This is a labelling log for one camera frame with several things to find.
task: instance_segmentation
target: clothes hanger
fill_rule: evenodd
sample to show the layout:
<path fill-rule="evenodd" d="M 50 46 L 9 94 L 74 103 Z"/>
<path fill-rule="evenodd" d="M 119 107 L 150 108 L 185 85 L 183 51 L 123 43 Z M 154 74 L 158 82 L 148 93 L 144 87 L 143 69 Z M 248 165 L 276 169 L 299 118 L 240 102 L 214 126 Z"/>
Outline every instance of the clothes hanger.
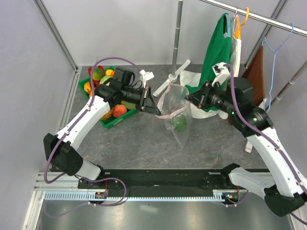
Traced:
<path fill-rule="evenodd" d="M 246 16 L 245 16 L 245 21 L 244 21 L 242 24 L 240 24 L 240 19 L 239 19 L 239 17 L 236 17 L 236 31 L 235 31 L 235 33 L 234 33 L 234 36 L 235 36 L 235 38 L 237 38 L 237 39 L 241 39 L 241 28 L 242 28 L 242 26 L 245 25 L 246 22 L 248 21 L 249 7 L 246 7 L 246 11 L 247 11 L 247 13 L 246 13 Z"/>

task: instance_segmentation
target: green cloth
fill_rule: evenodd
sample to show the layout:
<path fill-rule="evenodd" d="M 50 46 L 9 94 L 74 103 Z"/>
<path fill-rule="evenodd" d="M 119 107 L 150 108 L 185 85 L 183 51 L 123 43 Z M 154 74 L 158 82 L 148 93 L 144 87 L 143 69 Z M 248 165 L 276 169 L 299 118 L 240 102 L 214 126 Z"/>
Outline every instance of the green cloth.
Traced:
<path fill-rule="evenodd" d="M 198 84 L 198 87 L 190 87 L 186 85 L 189 93 L 194 93 L 199 90 L 206 80 L 214 80 L 215 74 L 212 70 L 212 66 L 219 62 L 229 63 L 231 48 L 230 26 L 229 15 L 228 13 L 224 13 L 217 22 L 214 33 L 208 45 L 206 57 L 202 66 L 200 83 Z M 211 107 L 205 111 L 208 112 L 210 110 L 216 111 L 217 109 Z"/>

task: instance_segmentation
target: green basket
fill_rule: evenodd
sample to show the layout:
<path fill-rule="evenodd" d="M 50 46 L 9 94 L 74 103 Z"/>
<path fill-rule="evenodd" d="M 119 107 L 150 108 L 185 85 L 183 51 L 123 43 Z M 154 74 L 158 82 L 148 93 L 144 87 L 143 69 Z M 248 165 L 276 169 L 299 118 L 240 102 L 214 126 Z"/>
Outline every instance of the green basket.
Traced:
<path fill-rule="evenodd" d="M 107 69 L 105 69 L 105 70 L 108 70 L 108 69 L 115 70 L 114 67 L 112 67 L 112 66 L 109 67 L 109 68 L 107 68 Z M 83 88 L 84 88 L 84 85 L 85 85 L 88 81 L 90 81 L 90 78 L 86 78 L 86 79 L 84 79 L 84 80 L 82 80 L 82 81 L 80 81 L 80 82 L 78 83 L 78 85 L 79 85 L 81 91 L 83 92 L 83 94 L 85 95 L 85 97 L 86 97 L 87 99 L 89 99 L 89 96 L 88 96 L 88 94 L 84 91 Z M 131 109 L 131 110 L 128 110 L 124 115 L 122 115 L 122 116 L 120 116 L 120 117 L 118 117 L 118 118 L 115 118 L 114 116 L 111 116 L 111 117 L 110 117 L 108 120 L 106 120 L 106 121 L 103 121 L 103 120 L 100 119 L 100 123 L 102 124 L 103 127 L 112 128 L 113 126 L 115 126 L 115 125 L 118 124 L 119 122 L 121 122 L 121 121 L 127 119 L 128 117 L 132 116 L 133 114 L 135 114 L 135 113 L 137 113 L 137 112 L 138 112 L 138 111 L 137 111 L 136 109 Z"/>

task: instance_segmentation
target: brown garment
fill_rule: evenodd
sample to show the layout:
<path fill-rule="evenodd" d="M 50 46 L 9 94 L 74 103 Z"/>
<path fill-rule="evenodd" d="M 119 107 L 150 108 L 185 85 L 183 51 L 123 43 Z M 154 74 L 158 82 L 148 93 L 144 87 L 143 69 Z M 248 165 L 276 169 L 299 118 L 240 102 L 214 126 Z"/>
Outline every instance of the brown garment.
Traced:
<path fill-rule="evenodd" d="M 251 64 L 242 75 L 253 87 L 253 103 L 259 105 L 265 98 L 263 78 L 263 46 L 260 47 Z"/>

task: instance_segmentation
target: gray wall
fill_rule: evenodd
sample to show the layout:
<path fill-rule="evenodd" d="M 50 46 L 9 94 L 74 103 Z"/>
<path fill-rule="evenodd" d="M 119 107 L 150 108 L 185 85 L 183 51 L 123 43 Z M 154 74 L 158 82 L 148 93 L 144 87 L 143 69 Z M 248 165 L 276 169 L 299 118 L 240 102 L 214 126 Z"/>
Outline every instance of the gray wall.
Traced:
<path fill-rule="evenodd" d="M 291 0 L 286 5 L 279 20 L 306 29 L 307 2 Z M 276 49 L 289 32 L 273 28 L 268 36 L 268 42 Z M 296 71 L 307 60 L 307 38 L 293 34 L 284 44 L 276 58 L 273 97 L 290 80 Z M 269 98 L 271 86 L 273 53 L 264 46 L 265 90 Z M 272 107 L 269 116 L 275 123 L 285 149 L 299 170 L 307 176 L 307 69 L 302 73 L 297 83 L 284 95 L 284 98 Z"/>
<path fill-rule="evenodd" d="M 31 0 L 0 1 L 0 229 L 21 229 L 73 71 Z"/>
<path fill-rule="evenodd" d="M 278 0 L 221 0 L 270 16 Z M 170 64 L 178 0 L 43 0 L 78 65 L 119 56 L 138 64 Z M 178 64 L 202 64 L 217 20 L 226 12 L 198 0 L 183 3 Z M 242 29 L 242 61 L 264 24 L 249 19 Z M 107 64 L 122 64 L 110 61 Z"/>

